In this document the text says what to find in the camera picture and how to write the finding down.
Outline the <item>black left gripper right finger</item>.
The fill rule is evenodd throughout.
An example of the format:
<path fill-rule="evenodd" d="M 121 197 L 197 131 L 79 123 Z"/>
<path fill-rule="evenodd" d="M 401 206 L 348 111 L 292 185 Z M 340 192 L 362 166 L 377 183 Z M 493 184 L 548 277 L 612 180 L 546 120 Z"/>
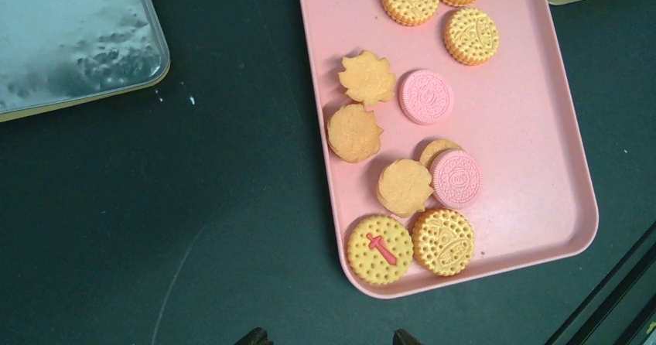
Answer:
<path fill-rule="evenodd" d="M 397 329 L 394 331 L 392 338 L 393 345 L 423 345 L 423 342 L 418 340 L 406 329 Z"/>

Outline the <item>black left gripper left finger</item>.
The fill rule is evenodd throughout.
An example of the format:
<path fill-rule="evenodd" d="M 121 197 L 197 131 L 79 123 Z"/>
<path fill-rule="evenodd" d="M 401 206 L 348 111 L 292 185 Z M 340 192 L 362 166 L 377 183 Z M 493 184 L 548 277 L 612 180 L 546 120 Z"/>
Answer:
<path fill-rule="evenodd" d="M 266 330 L 256 327 L 235 342 L 234 345 L 273 345 L 273 341 L 269 339 Z"/>

